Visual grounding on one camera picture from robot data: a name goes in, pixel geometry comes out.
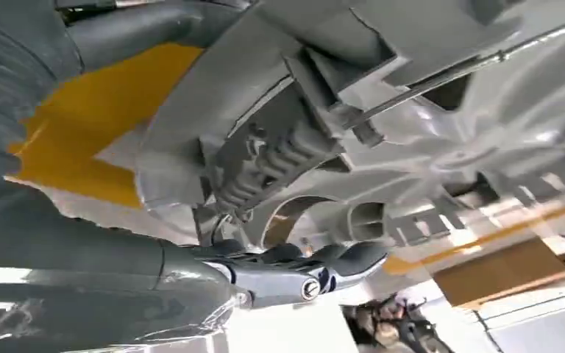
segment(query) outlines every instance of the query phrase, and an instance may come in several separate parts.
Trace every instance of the gray plastic underbody panel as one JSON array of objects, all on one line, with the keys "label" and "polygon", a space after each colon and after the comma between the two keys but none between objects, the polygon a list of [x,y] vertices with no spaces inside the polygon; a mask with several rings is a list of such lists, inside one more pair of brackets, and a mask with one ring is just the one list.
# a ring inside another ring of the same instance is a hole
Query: gray plastic underbody panel
[{"label": "gray plastic underbody panel", "polygon": [[[349,14],[374,37],[356,26],[346,32]],[[419,203],[449,198],[446,185],[470,185],[480,175],[498,193],[518,193],[523,184],[536,188],[550,168],[558,169],[555,161],[565,162],[565,35],[474,73],[459,87],[381,113],[362,133],[337,130],[337,119],[345,119],[342,107],[367,111],[446,68],[564,23],[563,0],[488,6],[464,0],[262,1],[199,58],[151,123],[138,172],[142,200],[152,210],[211,202],[200,190],[176,190],[210,179],[212,156],[233,156],[232,149],[219,150],[230,146],[225,143],[236,126],[249,124],[285,78],[302,92],[310,119],[343,148],[339,161],[346,170],[314,168],[268,195],[235,233],[244,242],[263,246],[274,215],[297,198],[333,200],[339,211],[381,204],[383,217],[392,219]],[[356,30],[363,39],[352,45],[348,35]],[[307,49],[310,59],[294,70],[294,60]],[[303,68],[324,81],[303,76]],[[270,119],[285,116],[272,113]],[[197,141],[204,156],[185,159],[182,146]],[[245,153],[236,156],[224,164],[240,165]],[[148,192],[157,179],[171,188]],[[336,217],[344,222],[347,216]],[[171,215],[166,221],[172,222]],[[350,224],[343,228],[352,232]],[[379,233],[390,234],[387,228]]]}]

